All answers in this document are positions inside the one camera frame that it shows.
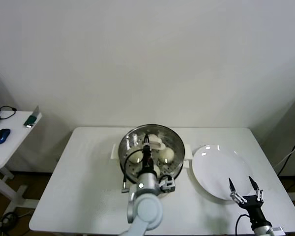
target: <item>white desk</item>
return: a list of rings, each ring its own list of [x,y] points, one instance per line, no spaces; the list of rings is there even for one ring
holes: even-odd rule
[[[1,111],[1,117],[8,117],[13,112],[11,111]],[[32,128],[26,128],[23,126],[27,118],[32,114],[32,112],[16,112],[16,114],[9,119],[4,119],[0,121],[0,130],[4,128],[11,129],[11,133],[3,144],[0,144],[0,171],[5,175],[4,178],[0,179],[0,192],[11,200],[10,205],[6,209],[5,213],[13,211],[16,207],[27,207],[35,208],[38,200],[23,199],[22,194],[26,190],[26,186],[20,186],[19,190],[15,192],[4,182],[8,178],[13,178],[13,174],[5,168],[5,164],[11,158],[16,149],[20,146],[22,141],[26,136],[32,131]],[[41,114],[39,114],[35,123],[39,122],[41,119]]]
[[[110,159],[131,128],[81,127],[74,130],[29,223],[34,231],[118,235],[127,230],[128,194],[121,193],[118,160]],[[245,128],[174,128],[195,150],[221,144],[236,150],[264,189],[263,212],[273,226],[295,232],[295,207],[250,130]],[[233,235],[240,214],[236,204],[222,204],[195,187],[188,169],[176,179],[176,190],[161,198],[161,225],[147,235]],[[242,219],[239,234],[253,234]]]

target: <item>stainless steel pot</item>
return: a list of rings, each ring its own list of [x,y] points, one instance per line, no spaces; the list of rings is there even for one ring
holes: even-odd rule
[[[129,131],[121,140],[119,144],[118,149],[118,155],[120,160],[120,166],[122,171],[124,162],[129,154],[131,154],[133,151],[142,148],[143,146],[143,139],[145,134],[155,134],[157,135],[162,142],[166,145],[166,147],[171,148],[174,151],[174,159],[171,163],[164,164],[159,161],[159,151],[158,150],[152,150],[152,159],[154,161],[154,164],[156,164],[160,169],[160,176],[158,176],[158,179],[162,175],[171,175],[173,178],[176,178],[182,168],[183,165],[183,159],[185,157],[185,148],[184,144],[179,137],[179,135],[171,130],[170,128],[167,128],[162,125],[158,124],[146,124],[139,126],[137,128],[134,128],[133,130]],[[128,179],[136,183],[138,180],[138,172],[142,169],[142,162],[139,163],[131,163],[130,161],[127,161],[126,164],[126,173]]]

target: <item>wooden floor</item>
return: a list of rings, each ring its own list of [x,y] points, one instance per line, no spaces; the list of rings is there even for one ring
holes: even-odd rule
[[[26,184],[28,186],[27,191],[24,194],[25,198],[28,199],[40,199],[42,196],[44,189],[49,181],[50,174],[21,174],[21,173],[16,173],[14,175],[13,180],[8,180],[8,185],[13,188],[14,190],[17,190],[20,185]],[[282,181],[283,185],[285,186],[286,189],[288,189],[291,185],[295,183],[295,180],[284,180]],[[290,188],[288,192],[295,192],[295,186]],[[6,207],[9,204],[9,200],[0,194],[0,217],[4,213]],[[17,208],[16,213],[18,215],[26,214],[30,212],[30,209],[25,209],[25,208]],[[17,226],[9,231],[10,236],[20,236],[24,232],[29,230],[29,222],[30,222],[30,215],[25,216],[21,218],[17,224]],[[40,233],[40,232],[33,232],[29,231],[25,236],[53,236],[51,233]]]

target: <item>cable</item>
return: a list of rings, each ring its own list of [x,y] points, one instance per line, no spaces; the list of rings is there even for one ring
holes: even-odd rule
[[[289,159],[290,159],[290,157],[291,157],[291,155],[293,154],[294,151],[295,151],[295,145],[294,145],[294,147],[292,148],[292,151],[288,154],[287,159],[286,159],[286,161],[285,161],[283,167],[281,168],[281,170],[280,170],[279,173],[277,174],[277,176],[279,176],[279,175],[282,173],[284,167],[286,166],[287,162],[289,161]]]
[[[287,154],[279,163],[277,163],[273,168],[278,167],[286,158],[289,157],[290,154],[292,154],[295,151],[295,149],[293,151],[291,151],[289,154]]]
[[[10,117],[14,116],[15,113],[17,112],[17,109],[16,109],[16,108],[14,108],[14,107],[10,107],[10,106],[2,106],[2,107],[0,107],[0,110],[1,110],[3,107],[9,107],[9,108],[11,108],[11,110],[14,111],[14,113],[13,113],[12,115],[8,116],[8,117],[4,117],[4,118],[0,117],[0,120],[2,120],[2,119],[9,119]]]
[[[10,236],[7,231],[12,230],[16,224],[17,221],[25,216],[32,216],[32,212],[35,210],[30,210],[27,213],[18,216],[16,213],[14,212],[8,212],[7,214],[3,215],[0,218],[0,233],[2,233],[2,235],[6,235],[6,236]],[[24,236],[25,234],[27,234],[30,231],[30,229],[28,229],[26,232],[24,232],[23,234],[19,235],[19,236]]]
[[[143,149],[138,149],[135,150],[134,152],[130,153],[130,155],[127,156],[126,160],[124,161],[124,165],[123,165],[123,182],[126,183],[127,182],[127,173],[126,173],[126,164],[127,161],[129,160],[130,156],[132,156],[133,154],[135,154],[136,152],[142,151]]]
[[[290,187],[288,187],[287,189],[286,189],[286,191],[289,191],[292,187],[294,187],[295,186],[295,183],[293,183]]]
[[[243,214],[243,215],[240,215],[236,221],[236,225],[235,225],[235,236],[237,236],[237,226],[238,226],[238,223],[239,223],[239,220],[243,217],[243,216],[247,216],[248,218],[250,218],[249,215],[246,215],[246,214]]]

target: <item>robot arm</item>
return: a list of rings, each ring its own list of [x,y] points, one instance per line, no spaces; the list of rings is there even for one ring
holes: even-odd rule
[[[261,206],[264,203],[263,190],[259,189],[257,183],[250,176],[249,180],[256,194],[252,196],[241,196],[236,192],[231,179],[229,179],[231,198],[240,208],[248,211],[251,229],[255,232],[256,236],[284,236],[285,233],[281,227],[273,228],[271,223],[266,220],[261,210]]]
[[[139,172],[138,182],[130,189],[123,183],[122,192],[129,192],[127,218],[132,224],[121,236],[143,236],[146,230],[158,227],[163,219],[163,207],[157,196],[161,192],[175,190],[174,179],[170,176],[166,176],[167,179],[161,178],[163,180],[160,183],[157,181],[148,135],[145,136],[142,153],[142,170]]]

